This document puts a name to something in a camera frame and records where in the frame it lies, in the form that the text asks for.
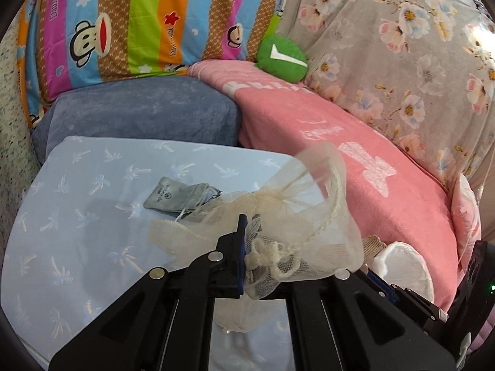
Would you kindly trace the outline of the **beige mesh tulle bag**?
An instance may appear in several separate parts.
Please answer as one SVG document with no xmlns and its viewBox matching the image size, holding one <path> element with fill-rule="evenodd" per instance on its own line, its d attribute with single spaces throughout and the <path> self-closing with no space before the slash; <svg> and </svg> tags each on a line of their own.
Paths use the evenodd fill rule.
<svg viewBox="0 0 495 371">
<path fill-rule="evenodd" d="M 250 332 L 277 312 L 264 302 L 282 283 L 317 280 L 364 261 L 361 233 L 347 207 L 347 169 L 337 148 L 316 143 L 287 162 L 255 192 L 234 192 L 196 209 L 185 220 L 155 220 L 149 241 L 177 267 L 215 248 L 247 216 L 242 264 L 244 293 L 221 299 L 215 322 Z"/>
</svg>

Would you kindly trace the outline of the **white lined trash bin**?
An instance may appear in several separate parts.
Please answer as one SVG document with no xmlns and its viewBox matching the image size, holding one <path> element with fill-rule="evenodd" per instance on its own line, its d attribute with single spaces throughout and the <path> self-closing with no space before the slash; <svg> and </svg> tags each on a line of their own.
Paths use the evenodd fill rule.
<svg viewBox="0 0 495 371">
<path fill-rule="evenodd" d="M 423 256 L 403 242 L 383 243 L 376 235 L 363 238 L 364 263 L 381 279 L 435 301 L 433 281 Z"/>
</svg>

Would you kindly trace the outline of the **pink blanket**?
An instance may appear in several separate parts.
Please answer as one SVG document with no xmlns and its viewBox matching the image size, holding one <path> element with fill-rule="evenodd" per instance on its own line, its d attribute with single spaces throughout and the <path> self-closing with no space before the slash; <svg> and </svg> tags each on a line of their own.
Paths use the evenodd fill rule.
<svg viewBox="0 0 495 371">
<path fill-rule="evenodd" d="M 296 155 L 332 143 L 346 165 L 346 200 L 364 236 L 413 246 L 425 259 L 434 303 L 447 310 L 481 238 L 466 178 L 450 192 L 379 132 L 302 84 L 290 84 L 238 60 L 206 60 L 187 74 L 233 99 L 242 112 L 244 147 Z"/>
</svg>

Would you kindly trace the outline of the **grey small pouch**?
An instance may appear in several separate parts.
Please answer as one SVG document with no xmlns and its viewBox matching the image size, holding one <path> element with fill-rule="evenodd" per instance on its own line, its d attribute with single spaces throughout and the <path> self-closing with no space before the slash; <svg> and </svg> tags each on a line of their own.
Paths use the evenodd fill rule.
<svg viewBox="0 0 495 371">
<path fill-rule="evenodd" d="M 185 184 L 169 177 L 162 177 L 145 200 L 144 208 L 188 215 L 221 195 L 221 190 L 209 183 Z"/>
</svg>

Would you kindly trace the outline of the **speckled white bed sheet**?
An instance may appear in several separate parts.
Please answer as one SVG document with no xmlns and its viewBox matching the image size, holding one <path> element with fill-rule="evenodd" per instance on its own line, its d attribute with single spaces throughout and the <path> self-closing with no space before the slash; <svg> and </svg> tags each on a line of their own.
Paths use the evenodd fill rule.
<svg viewBox="0 0 495 371">
<path fill-rule="evenodd" d="M 17 69 L 19 17 L 1 41 L 0 149 L 1 149 L 1 253 L 30 184 L 39 171 L 24 110 Z"/>
</svg>

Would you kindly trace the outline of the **blue-grey velvet pillow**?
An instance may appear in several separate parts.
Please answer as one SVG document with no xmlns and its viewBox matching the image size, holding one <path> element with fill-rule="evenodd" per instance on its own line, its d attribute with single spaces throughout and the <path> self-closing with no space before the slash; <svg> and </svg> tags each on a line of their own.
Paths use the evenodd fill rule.
<svg viewBox="0 0 495 371">
<path fill-rule="evenodd" d="M 228 96 L 189 76 L 113 81 L 58 96 L 32 133 L 39 162 L 66 137 L 114 137 L 237 145 L 242 113 Z"/>
</svg>

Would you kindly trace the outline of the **grey floral quilt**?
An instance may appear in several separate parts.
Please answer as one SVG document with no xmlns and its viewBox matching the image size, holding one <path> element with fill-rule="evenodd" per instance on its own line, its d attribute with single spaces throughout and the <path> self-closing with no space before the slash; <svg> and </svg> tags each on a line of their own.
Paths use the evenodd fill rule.
<svg viewBox="0 0 495 371">
<path fill-rule="evenodd" d="M 494 141 L 494 25 L 459 0 L 286 0 L 305 84 L 451 189 Z"/>
</svg>

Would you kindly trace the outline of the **green plush check cushion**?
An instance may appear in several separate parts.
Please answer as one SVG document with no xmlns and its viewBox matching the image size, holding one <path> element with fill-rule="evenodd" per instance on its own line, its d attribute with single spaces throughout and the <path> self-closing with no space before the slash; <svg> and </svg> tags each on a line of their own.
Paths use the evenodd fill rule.
<svg viewBox="0 0 495 371">
<path fill-rule="evenodd" d="M 297 83 L 308 72 L 308 59 L 295 42 L 274 34 L 259 45 L 255 66 L 279 79 Z"/>
</svg>

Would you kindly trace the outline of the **colourful striped monkey pillow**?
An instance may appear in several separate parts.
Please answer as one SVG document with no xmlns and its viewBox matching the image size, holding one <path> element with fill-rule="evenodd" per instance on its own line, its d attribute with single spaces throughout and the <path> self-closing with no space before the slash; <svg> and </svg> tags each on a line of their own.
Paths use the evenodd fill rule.
<svg viewBox="0 0 495 371">
<path fill-rule="evenodd" d="M 254 60 L 286 0 L 26 0 L 18 33 L 21 102 L 33 126 L 63 92 L 203 59 Z"/>
</svg>

